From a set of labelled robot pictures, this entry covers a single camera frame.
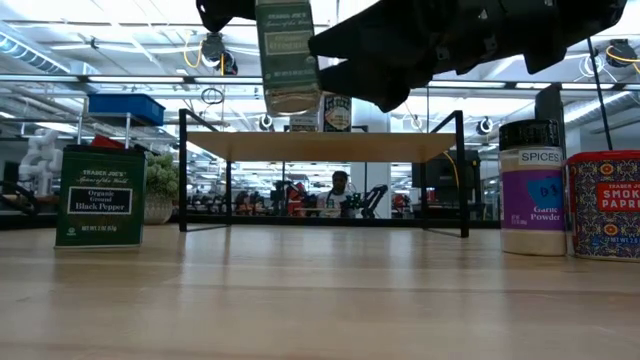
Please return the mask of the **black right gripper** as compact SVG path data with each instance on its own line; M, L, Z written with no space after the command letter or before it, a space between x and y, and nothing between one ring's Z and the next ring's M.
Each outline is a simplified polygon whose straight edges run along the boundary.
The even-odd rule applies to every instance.
M309 40L313 55L372 60L319 73L325 92L387 113L436 74L469 72L499 52L505 0L385 0L382 18L349 18Z

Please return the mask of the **oregano jar green lid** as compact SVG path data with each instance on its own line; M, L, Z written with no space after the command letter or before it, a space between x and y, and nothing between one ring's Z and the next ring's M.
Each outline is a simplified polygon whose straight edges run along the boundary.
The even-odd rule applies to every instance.
M256 27L264 100L271 116L313 112L322 91L309 0L256 0Z

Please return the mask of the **garlic powder bottle black lid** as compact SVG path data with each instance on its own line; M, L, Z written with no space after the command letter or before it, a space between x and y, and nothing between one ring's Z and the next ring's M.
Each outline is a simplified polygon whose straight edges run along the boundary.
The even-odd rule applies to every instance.
M566 254L564 160L553 120L521 120L499 128L503 252Z

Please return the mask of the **black square spice tin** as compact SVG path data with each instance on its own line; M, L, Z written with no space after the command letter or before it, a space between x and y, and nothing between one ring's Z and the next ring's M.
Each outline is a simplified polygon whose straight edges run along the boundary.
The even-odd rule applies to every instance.
M146 170L146 156L137 150L66 146L55 246L140 246Z

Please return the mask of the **smoked paprika tin red lid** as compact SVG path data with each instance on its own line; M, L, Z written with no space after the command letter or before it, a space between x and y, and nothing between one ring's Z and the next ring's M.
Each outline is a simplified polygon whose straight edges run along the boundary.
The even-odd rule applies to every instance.
M640 150L578 153L567 170L575 256L640 262Z

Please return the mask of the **black monitor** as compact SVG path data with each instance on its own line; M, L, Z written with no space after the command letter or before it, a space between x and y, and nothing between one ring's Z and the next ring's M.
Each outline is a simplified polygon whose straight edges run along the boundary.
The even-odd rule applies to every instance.
M456 187L462 176L465 177L467 188L474 189L479 186L479 166L481 164L479 152L466 150L465 165L461 173L457 172L457 151L450 150L430 159L425 168L422 163L412 164L412 187Z

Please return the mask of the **blue plastic bin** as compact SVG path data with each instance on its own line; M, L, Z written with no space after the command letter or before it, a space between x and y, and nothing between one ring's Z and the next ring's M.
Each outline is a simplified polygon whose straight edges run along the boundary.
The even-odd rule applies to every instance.
M163 126L165 107L142 93L89 94L88 114L114 124L125 124L130 115L131 126Z

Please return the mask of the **person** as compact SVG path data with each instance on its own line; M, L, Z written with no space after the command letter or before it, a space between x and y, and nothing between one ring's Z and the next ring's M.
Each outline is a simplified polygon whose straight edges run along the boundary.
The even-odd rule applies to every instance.
M319 216L324 218L354 218L355 212L346 202L352 193L347 189L348 174L335 171L332 175L332 188L318 195Z

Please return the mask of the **red plastic bin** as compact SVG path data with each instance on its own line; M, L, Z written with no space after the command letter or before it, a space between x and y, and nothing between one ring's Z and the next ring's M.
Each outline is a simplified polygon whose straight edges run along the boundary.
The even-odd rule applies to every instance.
M112 149L124 149L125 145L120 141L111 139L103 135L95 135L91 141L91 146Z

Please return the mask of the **metal storage rack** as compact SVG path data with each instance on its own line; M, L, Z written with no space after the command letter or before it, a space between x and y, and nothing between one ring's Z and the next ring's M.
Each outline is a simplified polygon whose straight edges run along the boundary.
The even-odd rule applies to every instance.
M85 122L89 118L96 118L111 125L125 125L124 149L130 148L130 129L132 125L132 114L125 112L124 107L116 104L116 95L108 94L89 94L83 105L83 110L77 118L77 143L82 140L82 130Z

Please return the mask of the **small green potted plant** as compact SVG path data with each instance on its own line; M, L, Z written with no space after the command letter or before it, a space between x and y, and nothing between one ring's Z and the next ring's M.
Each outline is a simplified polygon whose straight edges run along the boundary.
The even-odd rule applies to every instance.
M179 174L171 154L146 153L145 225L165 224L178 199Z

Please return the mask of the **wooden shelf black metal frame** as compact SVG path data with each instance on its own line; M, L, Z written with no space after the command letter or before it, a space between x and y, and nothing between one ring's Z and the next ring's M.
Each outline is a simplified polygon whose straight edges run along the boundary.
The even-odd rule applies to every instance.
M238 132L222 133L210 127L207 132L189 132L188 120L210 127L189 109L179 111L179 210L182 232L187 225L187 144L189 142L226 161L226 213L230 220L231 164L233 162L350 162L350 163L422 163L455 147L457 171L464 170L465 140L463 112L453 111L429 133L335 133L335 132ZM470 231L469 204L465 179L458 188L460 236ZM420 219L427 220L428 204L422 201Z

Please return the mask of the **black metal table frame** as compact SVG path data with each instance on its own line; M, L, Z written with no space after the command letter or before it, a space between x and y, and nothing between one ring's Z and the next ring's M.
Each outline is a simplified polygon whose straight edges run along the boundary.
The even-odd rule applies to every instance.
M27 216L17 214L0 215L0 231L56 228L56 214ZM265 225L265 226L313 226L313 227L390 227L424 229L459 229L457 219L344 219L318 217L265 217L188 215L187 225Z

